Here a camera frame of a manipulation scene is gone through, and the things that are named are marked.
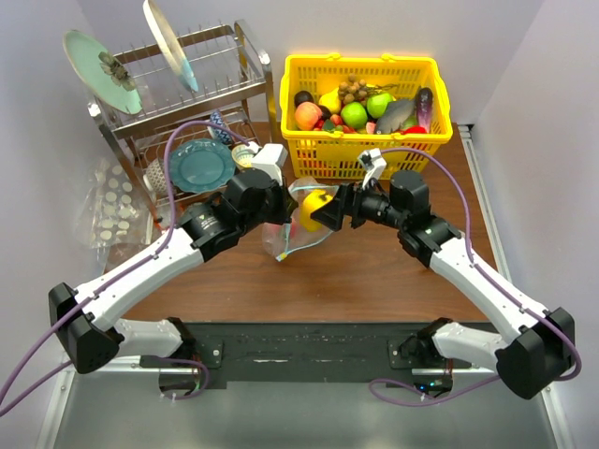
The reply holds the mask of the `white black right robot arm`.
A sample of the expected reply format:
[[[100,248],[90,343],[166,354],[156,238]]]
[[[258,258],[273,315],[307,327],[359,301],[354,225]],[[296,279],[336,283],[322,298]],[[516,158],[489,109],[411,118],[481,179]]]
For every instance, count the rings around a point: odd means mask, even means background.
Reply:
[[[386,192],[371,181],[343,184],[335,195],[316,190],[300,208],[304,224],[331,231],[341,229],[344,217],[354,228],[373,222],[397,230],[402,248],[460,290],[494,327],[488,332],[439,318],[398,346],[401,358],[430,368],[450,359],[469,362],[494,371],[525,399],[580,373],[572,315],[527,297],[478,257],[465,234],[432,213],[420,174],[394,173]]]

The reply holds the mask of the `yellow bell pepper toy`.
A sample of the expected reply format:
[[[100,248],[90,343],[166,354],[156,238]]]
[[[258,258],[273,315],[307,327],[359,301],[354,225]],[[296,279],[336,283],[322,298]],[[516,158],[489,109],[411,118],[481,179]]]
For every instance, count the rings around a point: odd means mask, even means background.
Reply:
[[[322,189],[315,189],[308,194],[302,201],[299,211],[299,223],[308,231],[316,232],[322,225],[312,218],[315,211],[326,206],[333,196]]]

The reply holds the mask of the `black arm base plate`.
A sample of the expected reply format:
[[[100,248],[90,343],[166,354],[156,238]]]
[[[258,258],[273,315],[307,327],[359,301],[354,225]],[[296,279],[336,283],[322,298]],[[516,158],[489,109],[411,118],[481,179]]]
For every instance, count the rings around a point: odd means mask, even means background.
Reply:
[[[211,388],[233,382],[408,383],[423,363],[401,350],[421,323],[190,323]]]

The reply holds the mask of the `grey fish toy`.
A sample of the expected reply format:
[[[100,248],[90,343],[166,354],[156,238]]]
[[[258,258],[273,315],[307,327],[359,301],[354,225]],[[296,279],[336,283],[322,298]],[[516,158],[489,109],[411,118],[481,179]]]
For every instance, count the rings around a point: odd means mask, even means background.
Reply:
[[[377,120],[374,133],[376,135],[392,134],[414,113],[413,99],[400,99],[389,102],[384,114]]]

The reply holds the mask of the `clear zip bag blue seal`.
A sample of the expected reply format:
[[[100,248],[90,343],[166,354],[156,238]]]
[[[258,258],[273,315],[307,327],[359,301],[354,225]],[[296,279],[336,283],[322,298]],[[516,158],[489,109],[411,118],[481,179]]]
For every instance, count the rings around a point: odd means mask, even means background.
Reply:
[[[317,230],[308,230],[300,219],[301,206],[304,200],[316,190],[322,190],[326,194],[334,196],[337,187],[318,182],[313,177],[298,178],[293,181],[288,192],[298,202],[298,207],[291,215],[290,224],[264,224],[262,226],[262,244],[267,254],[281,262],[292,253],[312,248],[325,239],[332,231],[324,226]]]

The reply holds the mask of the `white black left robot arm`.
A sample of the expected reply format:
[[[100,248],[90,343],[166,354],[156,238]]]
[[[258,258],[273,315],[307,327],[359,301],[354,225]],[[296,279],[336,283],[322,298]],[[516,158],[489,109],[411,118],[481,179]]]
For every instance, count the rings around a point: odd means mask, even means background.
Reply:
[[[288,223],[296,206],[282,174],[246,168],[224,192],[190,206],[167,233],[110,273],[77,288],[54,286],[52,329],[76,371],[91,373],[132,355],[187,365],[198,344],[180,319],[143,322],[124,314],[166,282],[235,247],[259,225]]]

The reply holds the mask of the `red peach toy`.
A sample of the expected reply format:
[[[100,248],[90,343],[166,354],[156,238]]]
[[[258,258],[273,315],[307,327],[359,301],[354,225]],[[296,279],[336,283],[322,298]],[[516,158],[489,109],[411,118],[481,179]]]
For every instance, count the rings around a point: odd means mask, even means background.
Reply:
[[[299,221],[295,218],[292,219],[287,229],[287,240],[288,241],[299,241],[304,237],[305,230]]]

